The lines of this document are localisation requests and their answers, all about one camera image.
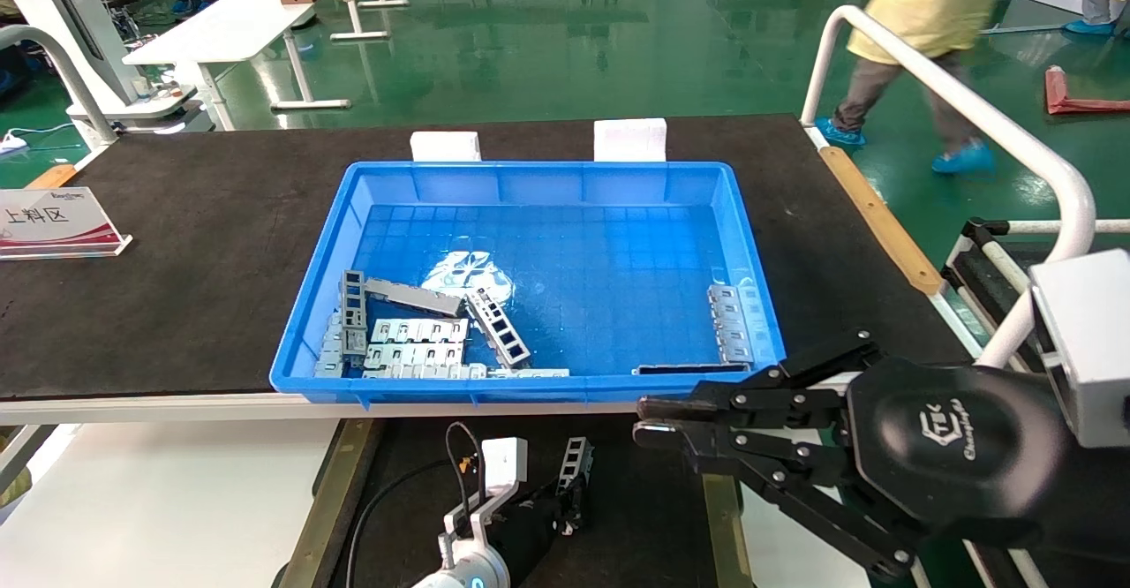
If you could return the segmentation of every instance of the black cable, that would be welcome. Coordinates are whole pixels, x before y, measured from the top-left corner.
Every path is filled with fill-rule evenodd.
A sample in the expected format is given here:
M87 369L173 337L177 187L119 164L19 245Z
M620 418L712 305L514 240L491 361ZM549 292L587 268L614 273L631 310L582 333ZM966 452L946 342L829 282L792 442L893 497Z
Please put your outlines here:
M471 440L471 443L475 444L475 456L479 459L479 461L476 464L476 468L478 468L479 470L479 488L478 488L479 507L481 507L484 501L486 500L486 492L487 492L486 467L484 466L483 462L483 447L481 444L479 444L479 439L475 438L475 433L472 433L467 425L464 425L459 421L455 421L450 425L447 425L447 431L444 432L443 434L443 442L444 446L447 448L447 459L451 460L451 468L455 470L455 479L459 482L459 496L463 502L463 519L469 519L471 517L471 508L470 504L467 502L467 486L463 484L463 474L462 472L459 470L459 465L455 462L455 456L451 452L451 430L455 427L463 430L463 432L467 434L467 438Z
M416 467L415 469L401 475L397 479L385 485L384 488L377 491L376 495L373 495L373 499L370 500L367 504L365 504L365 508L360 510L360 514L357 516L357 524L354 527L353 537L350 537L349 539L349 556L347 557L346 561L346 588L353 588L354 567L357 564L357 543L360 541L360 533L365 528L365 521L368 519L368 516L373 512L373 509L376 508L376 504L381 500L383 500L385 495L391 493L393 488L400 486L400 484L403 484L405 482L418 476L421 473L442 467L446 464L447 460L436 460L435 462L428 462L424 466Z
M365 504L365 508L360 510L360 514L357 516L357 524L354 527L353 536L349 539L349 555L346 557L346 588L353 588L354 587L354 567L357 563L357 543L360 541L360 533L365 528L365 521L368 520L368 516L372 514L373 509L376 508L376 504L381 500L383 500L385 495L388 495L389 493L391 493L392 490L395 488L397 486L399 486L400 484L403 484L405 482L408 482L409 479L411 479L412 477L418 476L421 473L432 470L432 469L437 468L437 467L442 467L445 464L450 464L451 467L452 467L452 469L454 469L454 472L455 472L455 481L457 481L457 483L459 483L459 495L460 495L460 498L462 499L462 502L463 502L463 517L464 517L464 519L469 518L469 516L471 514L471 511L470 511L470 507L469 507L468 501L467 501L467 486L463 484L463 475L459 470L459 464L455 462L455 456L451 451L451 430L453 430L455 427L459 427L459 429L463 430L463 432L467 434L467 438L469 438L471 440L471 442L475 444L475 456L479 459L479 461L477 462L477 468L478 468L478 474L479 474L479 488L478 488L479 503L478 503L478 505L480 505L480 507L483 505L483 503L485 501L486 488L487 488L487 486L486 486L486 467L483 466L484 465L483 464L483 448L479 444L479 439L476 438L475 433L472 433L471 430L467 425L464 425L463 423L461 423L459 421L455 421L454 423L451 423L450 425L447 425L447 431L444 432L444 434L443 434L444 447L447 448L447 459L446 460L435 460L435 462L428 462L426 465L416 467L415 469L411 469L410 472L401 475L397 479L394 479L391 483L389 483L388 485L385 485L384 488L377 491L376 495L373 495L373 499L370 500L368 503Z

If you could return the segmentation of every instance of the white table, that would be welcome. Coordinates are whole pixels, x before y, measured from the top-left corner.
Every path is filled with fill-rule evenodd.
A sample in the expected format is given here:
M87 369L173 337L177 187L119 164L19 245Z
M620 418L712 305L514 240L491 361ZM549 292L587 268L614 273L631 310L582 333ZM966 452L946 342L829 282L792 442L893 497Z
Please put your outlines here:
M279 0L219 0L205 11L162 34L122 62L131 66L189 64L199 68L203 84L219 118L220 126L234 129L223 95L216 86L210 66L249 61L279 36L286 41L287 54L294 77L302 92L302 101L282 101L271 104L273 110L346 109L347 100L315 101L310 93L306 72L298 59L290 26L313 8L313 3L284 6Z
M0 525L0 585L270 586L337 424L82 425Z
M353 32L331 34L333 41L359 41L365 38L388 38L389 32L365 32L360 27L360 15L358 8L392 8L392 6L407 6L408 0L376 0L376 1L347 1L349 8L349 20L353 23Z

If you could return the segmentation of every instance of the sign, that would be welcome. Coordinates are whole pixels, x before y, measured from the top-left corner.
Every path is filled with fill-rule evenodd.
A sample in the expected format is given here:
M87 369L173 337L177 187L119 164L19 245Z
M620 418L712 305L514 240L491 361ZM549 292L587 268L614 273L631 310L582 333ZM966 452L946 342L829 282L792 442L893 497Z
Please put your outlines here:
M0 190L0 260L118 257L131 241L85 187Z

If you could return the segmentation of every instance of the white railing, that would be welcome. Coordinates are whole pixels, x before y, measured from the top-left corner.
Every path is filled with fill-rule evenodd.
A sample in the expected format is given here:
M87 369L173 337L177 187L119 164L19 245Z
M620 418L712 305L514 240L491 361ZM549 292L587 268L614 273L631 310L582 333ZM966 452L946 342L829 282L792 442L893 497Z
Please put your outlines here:
M106 116L103 115L102 110L98 109L98 104L94 102L90 89L82 83L82 78L79 76L78 70L75 69L73 62L67 55L62 45L53 36L37 27L11 25L0 29L0 49L15 45L20 41L36 42L51 57L55 69L59 70L59 76L63 78L67 88L73 94L75 102L78 103L80 110L86 112L86 116L90 119L90 126L93 126L94 131L98 135L102 145L110 145L116 140L116 133L110 127L110 122L106 121Z
M816 53L812 78L808 84L805 109L800 123L808 128L816 120L816 105L828 74L828 63L836 42L840 25L847 21L861 34L876 42L906 71L928 86L941 100L948 102L962 115L968 118L985 137L992 138L1006 152L1012 154L1020 164L1048 182L1059 202L1062 227L1048 261L1067 259L1086 253L1095 234L1095 198L1083 175L1061 158L1054 150L1036 140L1031 133L1012 122L1000 110L990 105L953 76L945 72L929 58L920 54L879 21L863 14L855 6L840 6L824 25L820 49ZM997 332L989 339L984 352L976 360L979 365L1001 368L1024 343L1033 327L1032 300L1025 291L1019 301L1001 321Z

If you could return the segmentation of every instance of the green floor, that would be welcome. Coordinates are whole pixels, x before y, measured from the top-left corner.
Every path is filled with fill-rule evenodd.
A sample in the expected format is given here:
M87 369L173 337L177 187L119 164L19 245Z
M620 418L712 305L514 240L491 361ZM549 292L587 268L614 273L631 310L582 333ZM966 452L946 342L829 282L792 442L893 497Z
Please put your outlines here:
M349 27L340 2L316 5L321 23L298 33L315 96L351 98L349 111L272 114L296 96L281 42L220 80L240 129L372 127L585 118L799 113L817 42L835 6L864 0L411 0L367 10L366 29L391 41L330 42ZM1009 9L1010 25L1062 20ZM1023 20L1025 17L1034 20ZM844 93L853 59L840 50L822 110ZM975 89L1075 163L1094 187L1101 216L1130 216L1130 176L1118 148L1128 116L1051 119L1043 75L1070 75L1076 96L1130 98L1130 41L1067 40L1061 33L988 37L968 57ZM62 118L61 93L37 85L5 103L5 124ZM960 223L1053 217L1051 191L1001 154L991 180L933 175L939 141L912 78L871 114L870 145L852 153L863 173L933 260ZM25 184L51 152L0 159L0 187Z

